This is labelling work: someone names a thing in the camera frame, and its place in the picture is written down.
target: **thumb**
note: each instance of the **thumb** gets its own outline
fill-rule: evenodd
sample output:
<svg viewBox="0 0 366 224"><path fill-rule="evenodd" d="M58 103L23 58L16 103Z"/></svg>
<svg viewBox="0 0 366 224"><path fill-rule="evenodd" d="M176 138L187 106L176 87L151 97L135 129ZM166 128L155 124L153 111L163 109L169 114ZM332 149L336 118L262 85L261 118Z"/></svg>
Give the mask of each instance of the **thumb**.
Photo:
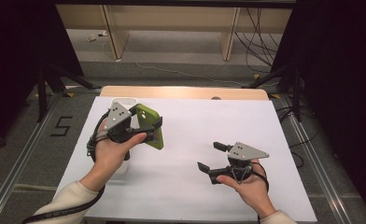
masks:
<svg viewBox="0 0 366 224"><path fill-rule="evenodd" d="M239 187L239 184L234 179L232 179L227 175L219 175L217 181L235 190L237 190L237 188Z"/></svg>
<svg viewBox="0 0 366 224"><path fill-rule="evenodd" d="M139 133L134 135L132 138L130 138L130 140L121 143L121 147L125 150L130 150L131 148L133 148L134 146L138 145L139 143L141 143L143 140L145 140L147 134L146 133Z"/></svg>

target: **human hand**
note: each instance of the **human hand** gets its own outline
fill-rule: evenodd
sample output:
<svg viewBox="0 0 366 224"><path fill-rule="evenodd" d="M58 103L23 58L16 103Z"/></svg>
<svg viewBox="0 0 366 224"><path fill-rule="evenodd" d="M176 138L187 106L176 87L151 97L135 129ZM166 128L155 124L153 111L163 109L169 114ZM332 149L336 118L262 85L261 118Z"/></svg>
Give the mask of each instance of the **human hand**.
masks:
<svg viewBox="0 0 366 224"><path fill-rule="evenodd" d="M252 160L251 162L259 163L259 160ZM253 171L265 176L264 170L258 164L252 164ZM268 196L265 182L256 175L251 175L248 179L238 184L235 179L226 176L218 176L218 182L227 185L241 196L242 200L251 206L259 215L260 218L268 217L276 212L270 197Z"/></svg>
<svg viewBox="0 0 366 224"><path fill-rule="evenodd" d="M106 121L104 120L99 132L104 129L105 123ZM99 141L95 149L95 164L80 180L80 183L94 191L101 189L108 179L120 168L125 154L131 148L140 144L146 136L145 133L139 133L124 143L115 143L108 138Z"/></svg>

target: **white sleeve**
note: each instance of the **white sleeve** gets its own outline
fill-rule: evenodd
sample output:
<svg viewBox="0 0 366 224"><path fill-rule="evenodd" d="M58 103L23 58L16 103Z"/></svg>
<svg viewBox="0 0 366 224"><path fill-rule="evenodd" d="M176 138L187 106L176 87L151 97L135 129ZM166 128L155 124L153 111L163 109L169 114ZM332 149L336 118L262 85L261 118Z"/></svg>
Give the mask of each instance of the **white sleeve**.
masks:
<svg viewBox="0 0 366 224"><path fill-rule="evenodd" d="M90 202L96 197L98 192L92 191L84 187L80 182L76 181L69 185L66 185L60 192L54 197L51 203L41 207L35 212L35 215L53 212L61 209L71 208ZM38 221L34 223L41 224L60 224L60 223L80 223L81 219L86 214L87 210L72 215L63 217L55 217Z"/></svg>
<svg viewBox="0 0 366 224"><path fill-rule="evenodd" d="M278 210L275 213L273 213L272 215L260 219L260 223L261 224L275 224L275 223L294 224L296 222L293 219L291 219L288 216L288 214Z"/></svg>

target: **gray floor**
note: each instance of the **gray floor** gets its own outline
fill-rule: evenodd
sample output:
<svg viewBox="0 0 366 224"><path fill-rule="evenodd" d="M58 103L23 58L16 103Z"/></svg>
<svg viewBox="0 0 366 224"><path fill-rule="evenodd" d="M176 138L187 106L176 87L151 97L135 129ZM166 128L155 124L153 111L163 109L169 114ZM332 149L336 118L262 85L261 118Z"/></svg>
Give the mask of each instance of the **gray floor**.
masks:
<svg viewBox="0 0 366 224"><path fill-rule="evenodd" d="M222 60L218 45L218 34L213 33L181 33L181 32L131 32L127 49L118 62L111 57L107 37L97 37L88 42L90 35L101 31L69 30L77 57L85 73L85 79L96 85L155 85L155 86L206 86L240 88L243 84L255 81L254 75L265 73L254 72L246 65L246 49L237 39L234 41L231 59ZM273 35L278 42L281 35ZM267 35L264 37L267 46L276 49L274 41ZM256 52L264 57L261 49ZM262 71L269 67L260 60L250 56L249 65ZM66 85L77 85L65 79ZM272 80L262 88L275 93ZM20 223L30 216L36 208L49 202L63 175L70 155L79 137L82 126L92 105L93 98L99 94L82 88L71 90L70 97L53 95L49 102L56 102L50 109L48 122L41 132L38 142L23 170L15 189L0 214L0 223ZM290 104L289 94L271 98L275 109ZM11 126L6 136L7 145L0 147L0 185L12 169L15 160L25 148L31 133L36 128L38 102L36 90L28 97L29 105L22 108L21 113ZM317 123L316 115L310 108L301 110L303 130L311 139L309 147L319 157L321 168L331 182L346 210L348 222L366 223L366 205L349 180L344 168L333 157L333 150L327 136ZM56 129L56 124L70 126L65 136L55 137L64 130ZM302 141L298 137L295 118L289 116L281 122L290 146ZM331 209L328 193L319 184L318 173L312 160L308 157L308 144L292 147L292 152L303 158L303 167L298 168L308 197L317 214L318 223L342 223ZM297 165L302 161L293 156ZM105 223L104 220L85 220L87 223Z"/></svg>

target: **white table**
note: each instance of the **white table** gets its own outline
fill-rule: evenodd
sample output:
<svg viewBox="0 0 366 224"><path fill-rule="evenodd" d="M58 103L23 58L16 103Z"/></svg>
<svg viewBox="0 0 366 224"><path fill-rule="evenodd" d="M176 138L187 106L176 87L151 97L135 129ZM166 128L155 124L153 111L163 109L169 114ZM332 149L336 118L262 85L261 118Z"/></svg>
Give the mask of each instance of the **white table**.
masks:
<svg viewBox="0 0 366 224"><path fill-rule="evenodd" d="M80 179L92 167L86 144L113 97L97 97L58 187ZM300 222L316 222L271 101L137 98L163 116L164 149L141 144L132 150L128 171L113 176L102 199L86 217L130 221L245 222L257 214L239 195L211 185L197 161L211 169L228 165L213 148L239 141L268 152L262 159L277 209Z"/></svg>

